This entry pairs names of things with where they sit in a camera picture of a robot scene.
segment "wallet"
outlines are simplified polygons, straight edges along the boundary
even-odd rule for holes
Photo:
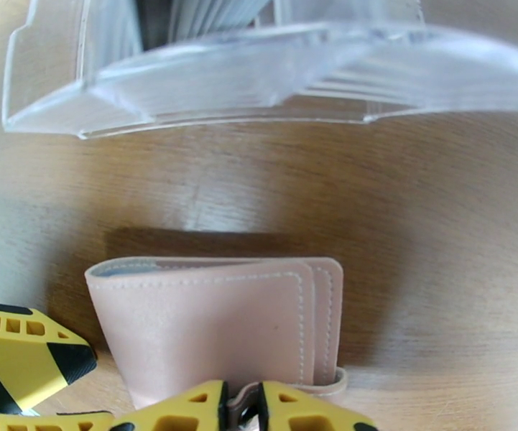
[[[137,408],[211,379],[275,380],[337,399],[343,271],[329,258],[113,259],[86,273]]]

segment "transparent acrylic tray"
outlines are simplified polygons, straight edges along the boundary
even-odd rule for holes
[[[518,111],[518,48],[428,25],[418,0],[271,0],[251,26],[148,51],[135,0],[31,0],[2,120],[85,139],[441,111]]]

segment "yellow and black plastic piece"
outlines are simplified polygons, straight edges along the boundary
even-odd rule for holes
[[[79,335],[40,311],[0,305],[0,413],[30,409],[95,367]]]
[[[0,431],[234,431],[227,386],[209,381],[179,396],[118,419],[107,412],[55,417],[0,414]],[[377,431],[361,414],[315,399],[277,382],[259,385],[260,431]]]

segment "pink leather wallet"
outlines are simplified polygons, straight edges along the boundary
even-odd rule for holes
[[[343,272],[332,259],[133,257],[85,278],[137,408],[210,379],[231,395],[263,380],[330,400],[346,388]]]

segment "wooden table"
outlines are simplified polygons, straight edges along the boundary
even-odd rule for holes
[[[27,3],[0,0],[0,102]],[[475,5],[485,21],[465,27],[518,42],[493,19],[518,26],[518,0]],[[424,0],[438,22],[460,6]],[[0,123],[0,302],[48,311],[99,353],[97,371],[39,411],[131,408],[83,272],[134,254],[333,256],[346,273],[348,406],[385,431],[518,430],[518,115],[90,142]]]

